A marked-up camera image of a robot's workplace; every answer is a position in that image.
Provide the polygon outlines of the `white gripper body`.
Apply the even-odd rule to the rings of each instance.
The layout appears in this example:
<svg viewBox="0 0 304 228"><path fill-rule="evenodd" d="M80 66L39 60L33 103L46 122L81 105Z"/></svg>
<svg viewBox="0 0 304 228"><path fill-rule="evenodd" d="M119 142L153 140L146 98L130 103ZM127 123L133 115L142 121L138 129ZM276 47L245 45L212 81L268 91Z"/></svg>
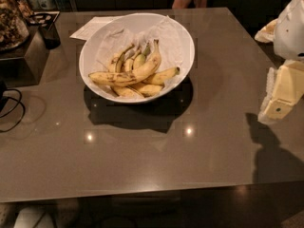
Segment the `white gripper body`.
<svg viewBox="0 0 304 228"><path fill-rule="evenodd" d="M304 0L291 0L279 14L274 32L274 52L287 60L304 60Z"/></svg>

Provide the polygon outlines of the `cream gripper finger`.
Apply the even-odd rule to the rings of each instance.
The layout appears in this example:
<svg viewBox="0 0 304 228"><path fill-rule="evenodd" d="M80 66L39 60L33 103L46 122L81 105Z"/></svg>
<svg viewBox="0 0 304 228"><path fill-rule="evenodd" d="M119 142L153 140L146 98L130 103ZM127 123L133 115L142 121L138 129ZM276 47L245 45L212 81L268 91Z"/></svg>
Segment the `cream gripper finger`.
<svg viewBox="0 0 304 228"><path fill-rule="evenodd" d="M304 96L304 63L286 60L267 74L266 96L257 119L262 124L274 124L284 119Z"/></svg>
<svg viewBox="0 0 304 228"><path fill-rule="evenodd" d="M275 28L277 20L272 20L255 35L255 40L260 43L272 43L275 38Z"/></svg>

